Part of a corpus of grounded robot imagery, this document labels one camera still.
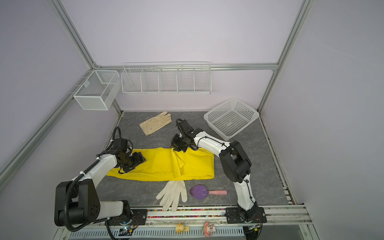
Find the yellow trousers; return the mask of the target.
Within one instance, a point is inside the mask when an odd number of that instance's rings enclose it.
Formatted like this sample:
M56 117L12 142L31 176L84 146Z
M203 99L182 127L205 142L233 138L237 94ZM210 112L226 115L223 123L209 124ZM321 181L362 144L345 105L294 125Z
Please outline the yellow trousers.
M118 168L107 175L123 180L141 182L210 180L215 178L214 154L199 149L187 149L184 153L174 149L134 149L142 153L146 161L127 174L119 174Z

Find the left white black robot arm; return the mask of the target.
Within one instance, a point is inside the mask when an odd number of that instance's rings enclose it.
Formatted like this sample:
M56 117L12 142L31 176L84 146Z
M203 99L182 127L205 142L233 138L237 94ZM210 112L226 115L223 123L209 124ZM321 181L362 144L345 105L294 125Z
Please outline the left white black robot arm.
M97 222L131 223L135 216L129 202L100 201L96 188L109 171L117 169L118 174L124 175L145 161L142 153L133 151L132 142L122 137L121 129L115 127L110 144L96 156L96 161L71 181L61 182L56 187L56 226L77 232Z

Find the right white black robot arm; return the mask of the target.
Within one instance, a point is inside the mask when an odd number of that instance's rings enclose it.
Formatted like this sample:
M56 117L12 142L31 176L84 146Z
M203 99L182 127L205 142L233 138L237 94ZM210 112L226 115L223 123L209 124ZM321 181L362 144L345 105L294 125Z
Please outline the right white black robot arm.
M242 145L237 141L231 143L215 138L200 128L194 129L187 120L176 119L176 126L180 133L173 137L171 146L183 152L204 149L219 157L225 175L235 186L240 215L237 219L242 222L261 221L264 209L258 206L253 196L250 184L252 163Z

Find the beige fabric glove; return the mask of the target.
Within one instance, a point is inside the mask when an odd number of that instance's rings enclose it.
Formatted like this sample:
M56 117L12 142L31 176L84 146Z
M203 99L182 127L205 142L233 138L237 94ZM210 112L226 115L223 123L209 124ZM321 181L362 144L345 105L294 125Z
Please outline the beige fabric glove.
M154 132L160 130L166 125L172 122L172 116L167 111L160 113L159 115L152 117L145 122L140 124L141 129L143 130L146 136L153 134Z

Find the white knit work glove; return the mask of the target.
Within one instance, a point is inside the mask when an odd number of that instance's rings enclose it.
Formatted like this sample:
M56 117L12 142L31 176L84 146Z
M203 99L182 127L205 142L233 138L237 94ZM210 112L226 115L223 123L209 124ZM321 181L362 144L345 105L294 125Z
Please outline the white knit work glove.
M188 201L187 189L184 181L169 181L165 187L157 194L157 200L160 200L162 211L172 212L178 210L179 201L186 203Z

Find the purple pink toy shovel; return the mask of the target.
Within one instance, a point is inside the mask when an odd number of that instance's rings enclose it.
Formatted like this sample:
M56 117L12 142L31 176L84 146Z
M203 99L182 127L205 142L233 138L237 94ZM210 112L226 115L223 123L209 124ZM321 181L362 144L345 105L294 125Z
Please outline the purple pink toy shovel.
M190 189L190 194L197 200L204 200L208 195L226 196L227 190L207 190L204 185L196 185Z

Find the white plastic laundry basket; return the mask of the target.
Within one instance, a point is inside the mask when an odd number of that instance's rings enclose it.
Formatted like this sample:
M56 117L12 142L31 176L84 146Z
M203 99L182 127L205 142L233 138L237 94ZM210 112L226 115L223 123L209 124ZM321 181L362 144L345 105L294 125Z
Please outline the white plastic laundry basket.
M223 140L229 141L259 116L259 112L245 102L231 98L205 113L204 119Z

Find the yellow duck figurine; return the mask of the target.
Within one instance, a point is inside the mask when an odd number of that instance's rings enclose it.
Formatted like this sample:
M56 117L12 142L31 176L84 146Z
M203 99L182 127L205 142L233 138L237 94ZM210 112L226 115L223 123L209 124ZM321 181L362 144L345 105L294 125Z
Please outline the yellow duck figurine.
M182 234L184 232L189 232L190 231L190 227L189 226L185 226L183 225L182 223L178 223L175 227L175 231L178 233L178 234Z

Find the pink white doll figurine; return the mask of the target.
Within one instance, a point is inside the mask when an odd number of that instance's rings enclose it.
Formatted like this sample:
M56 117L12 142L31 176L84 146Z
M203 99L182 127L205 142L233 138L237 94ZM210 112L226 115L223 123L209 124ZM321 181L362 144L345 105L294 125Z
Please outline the pink white doll figurine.
M210 238L211 235L216 233L216 227L214 224L210 224L209 222L205 222L203 226L203 233L206 238Z

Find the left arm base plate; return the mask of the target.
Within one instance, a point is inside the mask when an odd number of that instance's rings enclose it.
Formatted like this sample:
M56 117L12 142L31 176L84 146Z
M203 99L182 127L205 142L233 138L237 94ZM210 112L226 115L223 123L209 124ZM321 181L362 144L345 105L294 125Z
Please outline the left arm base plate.
M148 210L133 209L131 216L119 216L110 218L107 223L109 226L143 226L146 224Z

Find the white mesh wall box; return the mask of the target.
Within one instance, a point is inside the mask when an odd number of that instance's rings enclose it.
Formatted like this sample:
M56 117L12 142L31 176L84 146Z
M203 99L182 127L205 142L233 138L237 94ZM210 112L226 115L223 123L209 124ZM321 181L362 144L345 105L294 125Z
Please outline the white mesh wall box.
M121 87L118 71L94 70L75 92L74 98L83 110L107 111Z

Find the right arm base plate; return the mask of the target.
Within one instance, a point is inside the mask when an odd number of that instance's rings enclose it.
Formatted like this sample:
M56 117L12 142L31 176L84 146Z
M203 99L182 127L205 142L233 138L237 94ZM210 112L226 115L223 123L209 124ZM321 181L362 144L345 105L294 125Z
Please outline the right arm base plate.
M267 222L266 213L262 207L253 206L250 210L244 210L241 207L226 208L225 211L228 224L264 224Z

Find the aluminium frame rail front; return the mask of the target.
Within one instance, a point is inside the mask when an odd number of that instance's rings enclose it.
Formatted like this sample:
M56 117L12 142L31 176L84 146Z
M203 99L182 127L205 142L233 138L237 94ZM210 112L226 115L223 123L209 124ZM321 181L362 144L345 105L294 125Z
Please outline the aluminium frame rail front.
M160 207L131 207L133 209L147 209L146 224L138 227L174 227L178 223L187 226L203 226L205 222L216 226L268 226L268 225L312 225L312 219L304 205L274 205L261 206L264 208L267 222L262 224L228 224L225 217L226 208L236 206L199 206L181 207L176 212L162 211ZM100 217L87 227L103 225L112 217Z

